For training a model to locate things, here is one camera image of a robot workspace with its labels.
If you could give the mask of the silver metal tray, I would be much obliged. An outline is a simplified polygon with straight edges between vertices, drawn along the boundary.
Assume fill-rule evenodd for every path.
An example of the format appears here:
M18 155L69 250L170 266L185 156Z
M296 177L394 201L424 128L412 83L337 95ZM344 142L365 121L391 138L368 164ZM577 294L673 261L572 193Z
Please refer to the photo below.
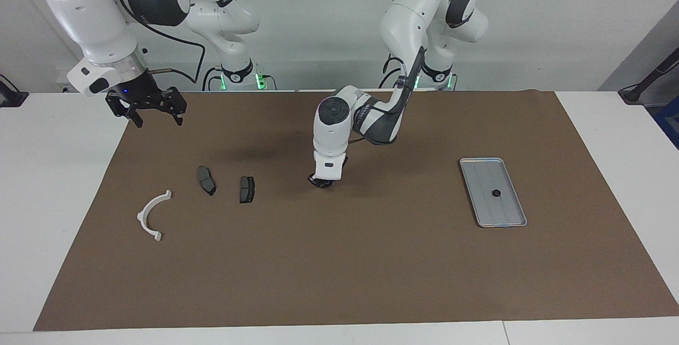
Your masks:
M500 157L465 157L459 161L475 219L480 227L528 224L505 162ZM501 190L493 197L494 189Z

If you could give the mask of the rectangular dark brake pad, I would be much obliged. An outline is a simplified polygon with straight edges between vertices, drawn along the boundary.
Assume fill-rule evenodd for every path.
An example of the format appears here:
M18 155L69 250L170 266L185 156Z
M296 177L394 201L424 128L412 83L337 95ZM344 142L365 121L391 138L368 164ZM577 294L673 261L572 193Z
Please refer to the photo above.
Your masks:
M239 203L250 204L255 196L255 179L252 176L240 178Z

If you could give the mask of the elongated grey brake pad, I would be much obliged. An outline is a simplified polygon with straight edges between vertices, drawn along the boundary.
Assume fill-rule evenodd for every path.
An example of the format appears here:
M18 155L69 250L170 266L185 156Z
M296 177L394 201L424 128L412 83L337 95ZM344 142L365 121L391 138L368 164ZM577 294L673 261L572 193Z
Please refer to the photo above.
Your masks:
M197 169L197 180L202 190L210 196L216 192L216 183L214 183L210 169L205 166L199 166Z

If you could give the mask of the brown table mat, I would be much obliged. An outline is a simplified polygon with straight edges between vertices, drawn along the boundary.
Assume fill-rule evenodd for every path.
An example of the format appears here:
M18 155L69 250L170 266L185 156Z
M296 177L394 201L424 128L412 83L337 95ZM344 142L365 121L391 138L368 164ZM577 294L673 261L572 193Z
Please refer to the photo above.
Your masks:
M395 144L352 144L342 180L320 189L307 177L323 98L192 93L182 126L143 112L34 329L679 315L555 94L417 92ZM505 162L526 226L478 226L465 157ZM155 241L136 215L168 189L148 217Z

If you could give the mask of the black table clamp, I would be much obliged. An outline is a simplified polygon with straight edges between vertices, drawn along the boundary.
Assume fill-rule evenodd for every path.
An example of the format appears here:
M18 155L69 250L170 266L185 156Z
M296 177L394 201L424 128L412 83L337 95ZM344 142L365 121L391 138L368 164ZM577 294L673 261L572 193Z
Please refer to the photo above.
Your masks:
M29 92L20 91L12 81L0 73L0 108L20 107L28 96Z

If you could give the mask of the blue object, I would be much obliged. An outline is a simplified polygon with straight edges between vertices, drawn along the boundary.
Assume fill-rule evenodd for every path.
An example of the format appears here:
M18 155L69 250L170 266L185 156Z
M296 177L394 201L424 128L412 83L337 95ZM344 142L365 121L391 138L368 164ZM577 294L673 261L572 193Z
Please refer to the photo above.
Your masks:
M670 142L679 149L679 96L657 111L653 120Z

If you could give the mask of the white semicircular plastic bracket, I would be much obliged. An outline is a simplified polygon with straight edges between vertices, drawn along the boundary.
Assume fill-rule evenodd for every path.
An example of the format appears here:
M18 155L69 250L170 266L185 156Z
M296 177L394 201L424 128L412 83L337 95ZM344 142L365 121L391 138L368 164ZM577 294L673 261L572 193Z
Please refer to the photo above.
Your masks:
M165 202L167 200L170 200L172 198L172 190L166 190L164 194L158 195L155 198L151 199L146 203L146 205L143 207L143 209L136 215L137 221L140 223L142 229L144 232L147 234L150 234L155 241L160 242L162 240L162 232L158 230L153 230L151 227L148 226L148 217L150 215L151 210L156 207L156 205L160 204L161 202Z

